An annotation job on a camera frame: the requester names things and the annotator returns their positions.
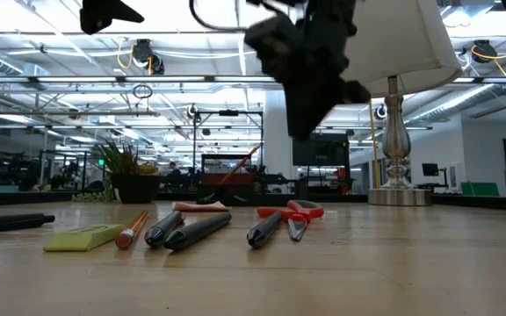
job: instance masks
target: lamp base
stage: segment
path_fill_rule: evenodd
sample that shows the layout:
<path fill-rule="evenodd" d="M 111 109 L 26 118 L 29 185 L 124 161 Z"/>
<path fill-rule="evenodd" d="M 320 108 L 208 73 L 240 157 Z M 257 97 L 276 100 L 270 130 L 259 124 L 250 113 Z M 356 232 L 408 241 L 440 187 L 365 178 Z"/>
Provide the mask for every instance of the lamp base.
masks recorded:
<path fill-rule="evenodd" d="M 431 191 L 419 189 L 370 189 L 368 204 L 388 206 L 429 206 Z"/>

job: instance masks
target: white lamp shade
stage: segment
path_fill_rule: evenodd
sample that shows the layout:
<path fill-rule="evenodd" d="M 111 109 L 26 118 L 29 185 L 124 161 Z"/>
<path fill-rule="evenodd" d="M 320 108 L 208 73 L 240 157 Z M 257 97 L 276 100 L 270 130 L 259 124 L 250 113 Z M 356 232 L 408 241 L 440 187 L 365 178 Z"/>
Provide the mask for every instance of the white lamp shade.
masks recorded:
<path fill-rule="evenodd" d="M 357 1 L 354 24 L 341 77 L 359 80 L 373 97 L 388 95 L 389 76 L 398 76 L 399 94 L 410 94 L 462 73 L 434 0 Z"/>

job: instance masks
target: pencil eraser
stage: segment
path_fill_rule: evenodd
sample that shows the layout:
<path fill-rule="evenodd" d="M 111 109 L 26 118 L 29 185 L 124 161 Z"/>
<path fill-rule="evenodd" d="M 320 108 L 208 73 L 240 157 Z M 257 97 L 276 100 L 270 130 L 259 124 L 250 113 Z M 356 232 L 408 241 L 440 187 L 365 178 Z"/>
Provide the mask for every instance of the pencil eraser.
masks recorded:
<path fill-rule="evenodd" d="M 124 230 L 122 225 L 91 225 L 65 233 L 57 233 L 44 246 L 44 251 L 89 251 L 114 241 Z"/>

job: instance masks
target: black pen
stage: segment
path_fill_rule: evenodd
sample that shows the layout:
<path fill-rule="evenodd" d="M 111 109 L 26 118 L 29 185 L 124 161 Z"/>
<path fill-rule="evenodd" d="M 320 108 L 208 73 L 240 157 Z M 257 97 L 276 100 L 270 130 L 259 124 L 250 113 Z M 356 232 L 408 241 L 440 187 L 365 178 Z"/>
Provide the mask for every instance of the black pen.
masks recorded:
<path fill-rule="evenodd" d="M 274 212 L 271 216 L 253 227 L 247 233 L 247 242 L 249 245 L 255 249 L 262 247 L 277 229 L 280 220 L 282 220 L 282 212 Z"/>
<path fill-rule="evenodd" d="M 225 226 L 232 219 L 230 213 L 223 213 L 209 219 L 201 220 L 189 226 L 173 231 L 163 244 L 167 249 L 183 250 L 197 241 L 207 237 L 219 228 Z"/>
<path fill-rule="evenodd" d="M 52 223 L 54 221 L 55 217 L 53 215 L 41 213 L 0 216 L 0 232 L 40 227 L 44 223 Z"/>
<path fill-rule="evenodd" d="M 152 248 L 159 248 L 163 245 L 165 239 L 173 229 L 183 223 L 183 215 L 179 211 L 174 211 L 165 219 L 160 220 L 153 225 L 144 235 L 144 240 Z"/>

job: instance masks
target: wooden table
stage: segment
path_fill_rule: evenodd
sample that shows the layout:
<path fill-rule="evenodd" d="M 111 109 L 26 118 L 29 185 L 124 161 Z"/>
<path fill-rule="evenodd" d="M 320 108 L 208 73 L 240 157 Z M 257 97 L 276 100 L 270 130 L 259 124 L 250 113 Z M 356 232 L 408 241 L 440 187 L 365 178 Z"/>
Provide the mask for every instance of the wooden table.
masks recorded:
<path fill-rule="evenodd" d="M 302 242 L 282 225 L 261 250 L 246 233 L 259 221 L 234 209 L 230 226 L 181 253 L 43 253 L 54 232 L 128 223 L 147 227 L 170 204 L 1 206 L 0 215 L 44 212 L 56 221 L 0 233 L 0 315 L 506 316 L 506 211 L 436 205 L 329 204 Z M 187 223 L 207 214 L 187 214 Z"/>

